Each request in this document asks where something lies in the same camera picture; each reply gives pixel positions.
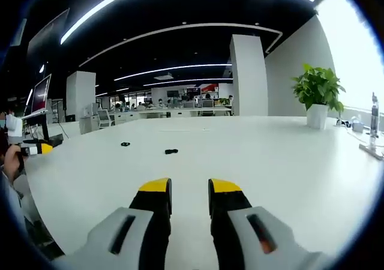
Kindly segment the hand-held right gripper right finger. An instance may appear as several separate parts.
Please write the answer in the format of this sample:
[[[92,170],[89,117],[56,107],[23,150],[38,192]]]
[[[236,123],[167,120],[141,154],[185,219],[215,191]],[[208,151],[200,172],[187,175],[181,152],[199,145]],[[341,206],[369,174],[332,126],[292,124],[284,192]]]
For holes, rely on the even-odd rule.
[[[253,207],[236,184],[208,181],[211,235],[220,269],[302,269],[303,248],[292,230]]]

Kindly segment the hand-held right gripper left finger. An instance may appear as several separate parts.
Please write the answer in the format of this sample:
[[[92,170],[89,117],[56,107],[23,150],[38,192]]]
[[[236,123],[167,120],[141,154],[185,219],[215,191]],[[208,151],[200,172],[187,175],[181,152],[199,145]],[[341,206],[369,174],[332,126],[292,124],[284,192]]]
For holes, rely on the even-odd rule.
[[[120,207],[88,235],[89,269],[164,269],[172,214],[172,180],[139,187],[129,207]]]

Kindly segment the person's left hand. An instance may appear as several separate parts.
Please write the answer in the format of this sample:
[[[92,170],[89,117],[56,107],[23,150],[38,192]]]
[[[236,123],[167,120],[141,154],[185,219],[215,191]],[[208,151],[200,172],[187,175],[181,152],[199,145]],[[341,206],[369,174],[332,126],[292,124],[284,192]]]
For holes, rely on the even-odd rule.
[[[19,154],[21,153],[21,147],[18,145],[11,145],[4,157],[3,172],[6,175],[9,182],[12,184],[22,173],[20,170]]]

